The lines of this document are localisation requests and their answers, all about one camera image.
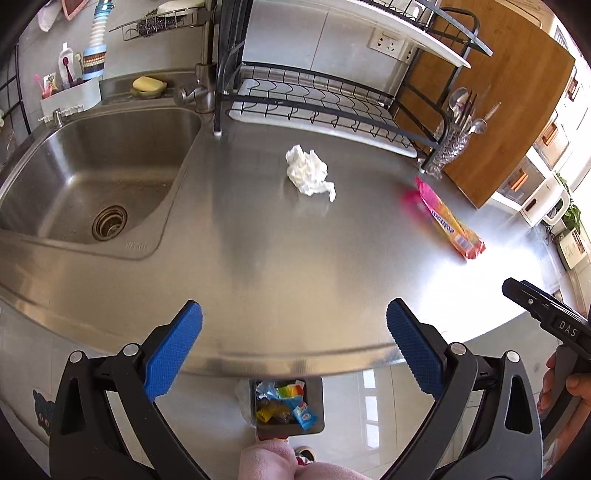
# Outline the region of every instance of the trash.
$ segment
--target trash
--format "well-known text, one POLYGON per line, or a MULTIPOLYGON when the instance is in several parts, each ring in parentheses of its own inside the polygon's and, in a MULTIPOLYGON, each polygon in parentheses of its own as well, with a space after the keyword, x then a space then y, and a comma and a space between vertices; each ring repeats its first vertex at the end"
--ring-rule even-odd
POLYGON ((293 414, 304 430, 308 430, 318 420, 318 417, 312 413, 305 402, 294 408, 293 414))
POLYGON ((306 153, 299 145, 295 145, 285 154, 285 159, 288 163, 287 176, 300 193, 309 197, 315 193, 329 192, 329 200, 334 202, 335 184, 325 181, 328 167, 318 158, 314 150, 306 153))
POLYGON ((255 392, 256 418, 260 422, 269 423, 273 419, 277 423, 288 424, 297 421, 302 429, 308 430, 318 420, 304 401, 306 383, 302 380, 265 380, 256 386, 255 392))
POLYGON ((261 400, 259 406, 261 408, 256 411, 256 417, 263 423, 275 419, 279 423, 286 424, 293 419, 291 415, 292 409, 280 400, 261 400))
POLYGON ((418 177, 415 181, 421 200, 441 226, 447 235, 447 239, 456 247, 456 250, 469 260, 473 260, 483 253, 486 246, 482 239, 453 216, 450 209, 427 183, 418 177))

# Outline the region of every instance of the faucet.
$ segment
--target faucet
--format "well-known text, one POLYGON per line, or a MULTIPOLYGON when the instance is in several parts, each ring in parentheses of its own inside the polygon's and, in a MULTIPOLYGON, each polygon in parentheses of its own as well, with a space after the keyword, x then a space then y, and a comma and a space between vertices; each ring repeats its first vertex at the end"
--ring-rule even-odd
POLYGON ((64 121, 61 118, 61 108, 56 108, 53 111, 53 123, 56 126, 56 130, 59 130, 61 127, 64 126, 64 121))
POLYGON ((196 86, 176 87, 174 101, 178 106, 195 104, 197 113, 213 112, 215 108, 215 87, 217 65, 213 62, 213 27, 215 23, 216 0, 206 0, 205 8, 210 18, 203 24, 203 44, 200 62, 195 65, 196 86))
POLYGON ((215 107, 216 65, 214 63, 195 65, 197 86, 176 87, 174 102, 178 106, 195 103, 197 113, 213 112, 215 107))

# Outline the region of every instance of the shoe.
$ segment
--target shoe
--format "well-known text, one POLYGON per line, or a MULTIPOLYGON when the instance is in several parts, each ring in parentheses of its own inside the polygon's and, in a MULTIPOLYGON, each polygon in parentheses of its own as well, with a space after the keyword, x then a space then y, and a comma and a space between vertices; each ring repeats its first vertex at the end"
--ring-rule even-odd
POLYGON ((295 458, 299 465, 308 465, 316 461, 316 453, 310 447, 298 447, 295 449, 295 458))

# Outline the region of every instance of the screw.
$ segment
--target screw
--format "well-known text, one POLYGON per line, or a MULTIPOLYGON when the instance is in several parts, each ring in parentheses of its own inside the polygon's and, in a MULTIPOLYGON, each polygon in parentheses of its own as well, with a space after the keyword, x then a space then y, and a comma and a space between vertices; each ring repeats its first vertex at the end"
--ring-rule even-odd
POLYGON ((139 346, 137 343, 128 343, 123 347, 123 354, 125 356, 134 356, 139 352, 139 346))
POLYGON ((450 349, 456 355, 464 355, 466 353, 466 347, 463 346, 461 343, 452 343, 450 349))
POLYGON ((519 354, 517 352, 507 352, 507 358, 509 359, 509 361, 513 362, 514 364, 516 364, 520 358, 519 358, 519 354))
POLYGON ((78 363, 80 360, 82 360, 82 352, 77 350, 76 352, 72 352, 70 354, 70 362, 73 364, 78 363))

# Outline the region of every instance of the potted plant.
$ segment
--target potted plant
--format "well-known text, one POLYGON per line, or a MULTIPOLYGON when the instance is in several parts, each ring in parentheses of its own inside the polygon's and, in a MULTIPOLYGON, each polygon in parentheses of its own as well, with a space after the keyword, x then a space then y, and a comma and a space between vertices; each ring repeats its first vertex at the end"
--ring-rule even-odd
MULTIPOLYGON (((564 188, 571 196, 569 208, 566 210, 566 213, 563 215, 562 221, 566 225, 566 229, 569 232, 572 231, 573 229, 575 229, 577 231, 577 233, 581 233, 581 210, 579 210, 579 207, 577 207, 574 204, 572 194, 570 192, 570 188, 569 188, 569 185, 567 184, 566 180, 558 173, 556 174, 556 176, 562 182, 562 184, 564 185, 564 188)), ((557 210, 560 210, 561 207, 562 207, 562 199, 560 199, 558 201, 558 203, 556 204, 556 206, 554 208, 556 208, 557 210)))

